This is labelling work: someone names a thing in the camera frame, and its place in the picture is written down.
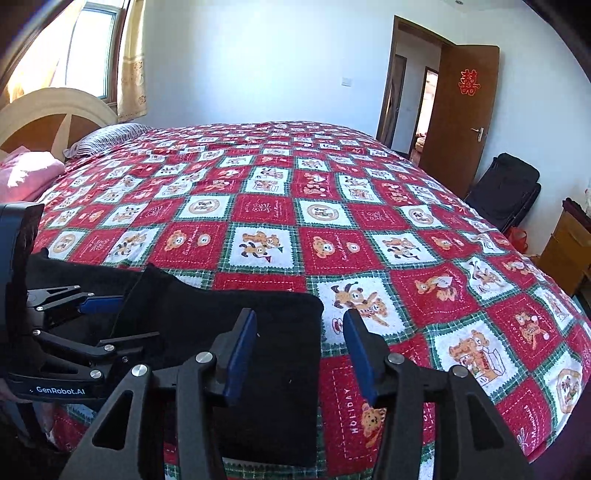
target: door handle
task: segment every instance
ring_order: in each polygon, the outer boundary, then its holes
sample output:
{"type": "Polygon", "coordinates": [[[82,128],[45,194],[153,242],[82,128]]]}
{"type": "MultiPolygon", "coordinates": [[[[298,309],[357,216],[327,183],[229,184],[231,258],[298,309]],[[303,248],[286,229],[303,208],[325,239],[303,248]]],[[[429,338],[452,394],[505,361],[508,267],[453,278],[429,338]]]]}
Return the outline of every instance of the door handle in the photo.
{"type": "Polygon", "coordinates": [[[480,127],[480,128],[471,128],[470,130],[472,130],[473,132],[478,133],[478,141],[482,141],[482,135],[484,134],[484,127],[480,127]]]}

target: red plastic bag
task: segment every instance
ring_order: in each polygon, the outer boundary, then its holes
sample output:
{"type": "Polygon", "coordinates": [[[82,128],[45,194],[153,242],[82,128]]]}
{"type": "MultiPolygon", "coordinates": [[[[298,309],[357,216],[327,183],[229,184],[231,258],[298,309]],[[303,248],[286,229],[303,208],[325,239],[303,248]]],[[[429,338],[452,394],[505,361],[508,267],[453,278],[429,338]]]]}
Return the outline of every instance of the red plastic bag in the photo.
{"type": "Polygon", "coordinates": [[[525,230],[512,226],[507,233],[507,239],[520,254],[527,252],[527,232],[525,230]]]}

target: bedspread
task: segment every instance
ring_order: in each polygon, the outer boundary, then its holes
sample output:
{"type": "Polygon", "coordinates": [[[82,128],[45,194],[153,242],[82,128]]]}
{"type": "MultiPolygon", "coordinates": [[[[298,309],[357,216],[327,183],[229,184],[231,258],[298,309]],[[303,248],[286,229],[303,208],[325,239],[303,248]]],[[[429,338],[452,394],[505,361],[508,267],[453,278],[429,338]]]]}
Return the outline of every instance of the bedspread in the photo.
{"type": "MultiPolygon", "coordinates": [[[[155,130],[72,163],[43,201],[35,248],[52,258],[151,262],[196,287],[322,300],[317,465],[228,462],[231,477],[370,475],[384,411],[357,388],[342,333],[348,308],[418,365],[465,365],[531,459],[589,377],[591,329],[570,298],[454,194],[349,128],[155,130]]],[[[59,410],[54,440],[75,446],[91,419],[59,410]]],[[[433,468],[433,420],[427,405],[422,478],[433,468]]],[[[174,452],[167,460],[176,476],[174,452]]]]}

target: white wall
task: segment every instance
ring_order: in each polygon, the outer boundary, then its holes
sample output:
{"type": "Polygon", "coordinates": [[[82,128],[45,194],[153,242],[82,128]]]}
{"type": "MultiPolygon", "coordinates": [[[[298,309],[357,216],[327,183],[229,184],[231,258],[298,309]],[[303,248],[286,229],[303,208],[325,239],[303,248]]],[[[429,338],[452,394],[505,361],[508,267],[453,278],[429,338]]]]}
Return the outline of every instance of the white wall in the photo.
{"type": "Polygon", "coordinates": [[[150,0],[143,121],[308,119],[375,135],[394,15],[462,41],[463,14],[440,0],[150,0]]]}
{"type": "Polygon", "coordinates": [[[439,71],[441,47],[406,32],[398,32],[396,55],[407,58],[400,111],[392,149],[408,153],[414,138],[418,109],[421,106],[425,67],[439,71]]]}
{"type": "Polygon", "coordinates": [[[540,253],[571,197],[584,205],[591,177],[591,83],[556,32],[525,5],[475,12],[466,42],[496,44],[501,68],[479,178],[507,152],[540,171],[542,190],[522,227],[540,253]]]}

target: headboard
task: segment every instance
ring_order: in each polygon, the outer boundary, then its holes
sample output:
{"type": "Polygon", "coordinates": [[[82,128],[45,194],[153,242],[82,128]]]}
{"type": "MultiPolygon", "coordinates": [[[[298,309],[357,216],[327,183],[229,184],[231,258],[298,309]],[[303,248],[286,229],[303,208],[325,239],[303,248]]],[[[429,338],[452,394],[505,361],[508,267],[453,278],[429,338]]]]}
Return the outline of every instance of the headboard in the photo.
{"type": "Polygon", "coordinates": [[[20,97],[0,111],[0,151],[9,153],[23,145],[31,151],[49,151],[64,161],[66,148],[115,123],[117,115],[113,110],[89,93],[72,88],[44,88],[20,97]]]}

